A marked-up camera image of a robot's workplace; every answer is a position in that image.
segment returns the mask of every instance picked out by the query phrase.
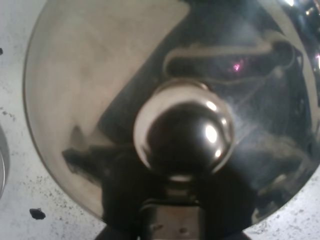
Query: reflective surface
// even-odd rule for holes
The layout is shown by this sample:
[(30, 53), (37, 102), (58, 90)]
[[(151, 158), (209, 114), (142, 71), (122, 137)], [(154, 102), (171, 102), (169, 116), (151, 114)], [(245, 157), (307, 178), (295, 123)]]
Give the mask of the reflective surface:
[(0, 198), (5, 188), (6, 180), (9, 174), (9, 149), (5, 137), (0, 126)]
[(170, 80), (139, 111), (135, 149), (145, 166), (174, 182), (217, 172), (234, 145), (227, 106), (207, 86)]
[(140, 161), (136, 116), (163, 83), (197, 79), (227, 105), (235, 147), (221, 170), (182, 198), (204, 208), (208, 236), (257, 223), (319, 164), (315, 3), (49, 1), (24, 85), (44, 164), (74, 200), (129, 231), (143, 202), (180, 194)]

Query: circular metal plate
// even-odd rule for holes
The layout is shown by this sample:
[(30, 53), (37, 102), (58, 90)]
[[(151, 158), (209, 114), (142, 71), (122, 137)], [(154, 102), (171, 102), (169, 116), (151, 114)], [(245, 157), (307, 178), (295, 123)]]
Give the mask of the circular metal plate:
[(48, 1), (24, 73), (43, 163), (76, 202), (128, 229), (167, 193), (135, 153), (136, 116), (168, 79), (191, 76), (227, 104), (235, 147), (190, 197), (218, 236), (261, 221), (319, 165), (319, 13), (313, 0)]

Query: white table surface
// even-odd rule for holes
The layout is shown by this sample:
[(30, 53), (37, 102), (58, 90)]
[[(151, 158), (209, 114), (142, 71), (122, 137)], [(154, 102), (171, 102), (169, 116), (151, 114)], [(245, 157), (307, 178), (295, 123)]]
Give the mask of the white table surface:
[[(0, 200), (0, 240), (92, 240), (104, 223), (77, 206), (43, 167), (23, 112), (22, 77), (27, 44), (45, 0), (0, 0), (0, 126), (10, 172)], [(253, 240), (320, 239), (320, 169), (280, 211), (245, 232)], [(43, 220), (29, 209), (41, 208)]]

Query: black debris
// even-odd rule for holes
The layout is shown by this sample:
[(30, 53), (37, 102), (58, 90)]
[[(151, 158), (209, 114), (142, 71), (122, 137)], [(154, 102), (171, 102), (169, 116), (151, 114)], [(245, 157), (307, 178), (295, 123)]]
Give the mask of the black debris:
[(42, 220), (46, 217), (46, 215), (41, 211), (41, 208), (31, 208), (29, 211), (31, 216), (36, 220)]

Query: speckled white surface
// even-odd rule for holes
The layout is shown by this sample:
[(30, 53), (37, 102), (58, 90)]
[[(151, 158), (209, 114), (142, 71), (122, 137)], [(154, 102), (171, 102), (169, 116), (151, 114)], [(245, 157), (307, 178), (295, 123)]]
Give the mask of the speckled white surface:
[[(33, 147), (22, 104), (28, 40), (45, 0), (0, 0), (0, 125), (10, 173), (0, 201), (0, 240), (92, 240), (104, 227), (54, 183)], [(245, 232), (253, 240), (320, 239), (320, 169), (292, 201)], [(44, 220), (29, 209), (41, 208)]]

